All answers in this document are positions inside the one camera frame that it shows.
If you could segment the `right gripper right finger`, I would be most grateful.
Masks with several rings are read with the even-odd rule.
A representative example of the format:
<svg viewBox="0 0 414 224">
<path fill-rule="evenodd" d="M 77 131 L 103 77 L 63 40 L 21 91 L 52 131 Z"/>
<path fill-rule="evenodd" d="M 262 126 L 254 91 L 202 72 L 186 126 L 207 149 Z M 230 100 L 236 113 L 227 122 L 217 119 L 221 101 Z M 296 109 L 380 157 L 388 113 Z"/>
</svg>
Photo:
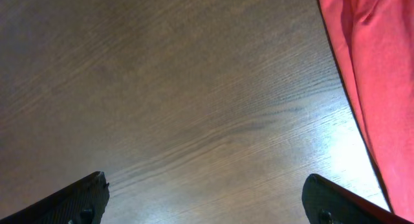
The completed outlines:
<svg viewBox="0 0 414 224">
<path fill-rule="evenodd" d="M 301 200 L 311 224 L 413 224 L 318 174 L 306 178 Z"/>
</svg>

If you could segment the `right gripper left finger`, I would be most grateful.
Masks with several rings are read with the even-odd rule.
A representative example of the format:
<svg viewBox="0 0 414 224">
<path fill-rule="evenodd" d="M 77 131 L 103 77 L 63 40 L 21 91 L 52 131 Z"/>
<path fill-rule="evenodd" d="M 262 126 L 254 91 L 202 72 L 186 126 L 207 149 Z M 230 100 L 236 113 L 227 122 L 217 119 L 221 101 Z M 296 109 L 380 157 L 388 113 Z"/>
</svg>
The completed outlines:
<svg viewBox="0 0 414 224">
<path fill-rule="evenodd" d="M 105 174 L 94 172 L 1 219 L 1 224 L 100 224 L 109 197 Z"/>
</svg>

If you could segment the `red t-shirt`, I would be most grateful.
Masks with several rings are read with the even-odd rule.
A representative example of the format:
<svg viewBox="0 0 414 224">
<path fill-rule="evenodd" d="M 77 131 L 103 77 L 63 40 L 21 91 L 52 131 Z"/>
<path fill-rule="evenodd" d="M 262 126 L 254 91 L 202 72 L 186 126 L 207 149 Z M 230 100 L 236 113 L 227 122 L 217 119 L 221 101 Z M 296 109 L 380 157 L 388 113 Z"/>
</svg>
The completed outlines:
<svg viewBox="0 0 414 224">
<path fill-rule="evenodd" d="M 413 0 L 319 0 L 394 213 L 413 219 Z"/>
</svg>

